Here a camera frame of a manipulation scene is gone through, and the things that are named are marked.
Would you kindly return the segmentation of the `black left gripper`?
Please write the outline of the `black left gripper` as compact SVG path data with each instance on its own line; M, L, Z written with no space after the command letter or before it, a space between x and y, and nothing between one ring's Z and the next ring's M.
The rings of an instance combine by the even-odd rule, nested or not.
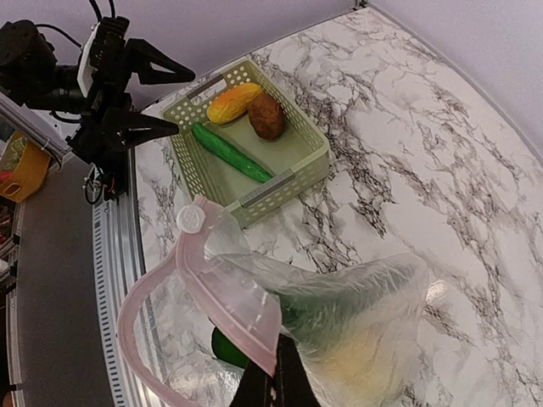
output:
M88 164L121 165L126 149L179 132L177 124L132 110L126 90L137 75L142 85L186 83L195 73L143 39L125 39L130 20L117 16L99 22L90 52L92 86L79 110L80 127L68 139Z

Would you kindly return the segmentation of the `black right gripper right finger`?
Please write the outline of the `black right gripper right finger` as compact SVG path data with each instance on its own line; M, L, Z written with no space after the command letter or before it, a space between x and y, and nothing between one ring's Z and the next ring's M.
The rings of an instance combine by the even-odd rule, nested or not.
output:
M320 407L298 349L291 337L279 336L277 344L277 366L274 376L274 406Z

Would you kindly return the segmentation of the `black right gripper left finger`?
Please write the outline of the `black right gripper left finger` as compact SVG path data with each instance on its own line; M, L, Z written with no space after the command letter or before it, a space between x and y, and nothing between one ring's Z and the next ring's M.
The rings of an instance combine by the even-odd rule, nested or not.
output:
M250 361L243 373L230 407L272 407L274 380Z

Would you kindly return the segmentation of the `dark green cucumber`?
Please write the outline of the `dark green cucumber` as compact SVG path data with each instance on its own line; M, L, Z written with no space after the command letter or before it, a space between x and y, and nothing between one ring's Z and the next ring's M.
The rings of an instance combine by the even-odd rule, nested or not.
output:
M221 361L245 369L249 358L239 350L217 327L211 335L211 348L215 357Z

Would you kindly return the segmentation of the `green white bok choy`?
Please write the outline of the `green white bok choy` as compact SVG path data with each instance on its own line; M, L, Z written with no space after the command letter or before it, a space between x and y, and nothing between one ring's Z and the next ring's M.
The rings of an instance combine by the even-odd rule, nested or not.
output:
M272 291L283 330L307 348L322 349L366 317L385 319L419 305L420 276L406 268L346 270L318 275Z

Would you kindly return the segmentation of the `clear zip top bag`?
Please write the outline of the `clear zip top bag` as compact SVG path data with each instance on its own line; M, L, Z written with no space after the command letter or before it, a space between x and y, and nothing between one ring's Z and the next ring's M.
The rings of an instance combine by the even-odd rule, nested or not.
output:
M147 272L126 295L117 339L132 372L169 406L229 406L244 370L217 359L211 335L217 327L274 380L279 336L279 300L272 291L318 275L358 268L395 267L420 276L419 305L385 319L368 317L322 349L295 342L312 390L321 406L389 406L415 376L417 329L428 290L428 266L414 254L397 254L330 274L301 269L250 250L235 218L204 197L177 216L181 235L166 259ZM398 387L356 391L323 372L327 351L356 332L395 340L402 356Z

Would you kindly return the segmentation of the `light green cucumber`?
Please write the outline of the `light green cucumber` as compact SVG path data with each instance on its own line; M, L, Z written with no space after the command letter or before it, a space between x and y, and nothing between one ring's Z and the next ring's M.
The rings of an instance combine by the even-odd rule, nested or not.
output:
M249 179L264 184L273 178L273 175L258 163L204 125L195 123L191 128L191 133L205 150Z

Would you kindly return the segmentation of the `orange yellow mango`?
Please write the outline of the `orange yellow mango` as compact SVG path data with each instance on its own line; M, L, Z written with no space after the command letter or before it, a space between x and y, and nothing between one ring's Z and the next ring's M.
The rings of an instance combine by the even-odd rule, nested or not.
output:
M261 86L244 83L219 95L207 108L207 118L211 123L224 125L244 114L252 101L263 93Z

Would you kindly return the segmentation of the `beige perforated plastic basket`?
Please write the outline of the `beige perforated plastic basket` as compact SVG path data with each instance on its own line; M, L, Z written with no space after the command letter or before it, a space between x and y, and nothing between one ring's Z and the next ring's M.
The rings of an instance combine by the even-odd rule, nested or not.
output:
M286 126L276 141L259 138L246 115L218 125L206 110L224 91L255 83L281 106ZM252 60L240 59L179 97L161 113L179 127L171 137L188 193L225 207L242 227L249 226L324 180L329 172L329 143L324 134L288 94ZM191 128L199 122L230 142L274 178L260 184L207 151Z

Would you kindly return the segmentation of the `brown potato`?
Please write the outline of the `brown potato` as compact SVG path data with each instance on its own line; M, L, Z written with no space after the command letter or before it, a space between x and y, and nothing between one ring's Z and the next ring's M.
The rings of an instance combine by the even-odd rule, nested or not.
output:
M283 134L286 120L281 105L266 93L251 102L248 117L256 135L261 139L272 141Z

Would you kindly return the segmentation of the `yellow lemon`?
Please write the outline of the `yellow lemon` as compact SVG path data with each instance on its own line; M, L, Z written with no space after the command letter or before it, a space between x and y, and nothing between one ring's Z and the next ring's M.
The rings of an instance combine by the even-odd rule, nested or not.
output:
M384 334L356 332L327 351L326 376L356 391L398 387L403 379L397 342Z

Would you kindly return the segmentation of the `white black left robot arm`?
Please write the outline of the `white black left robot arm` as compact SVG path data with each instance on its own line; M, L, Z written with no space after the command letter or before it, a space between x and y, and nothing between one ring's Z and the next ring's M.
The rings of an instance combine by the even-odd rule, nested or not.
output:
M77 115L67 143L80 159L111 172L130 148L175 135L176 125L137 112L126 87L132 76L143 85L193 81L189 68L149 42L127 38L129 19L102 15L75 65L60 65L53 45L29 20L1 29L1 90L19 106Z

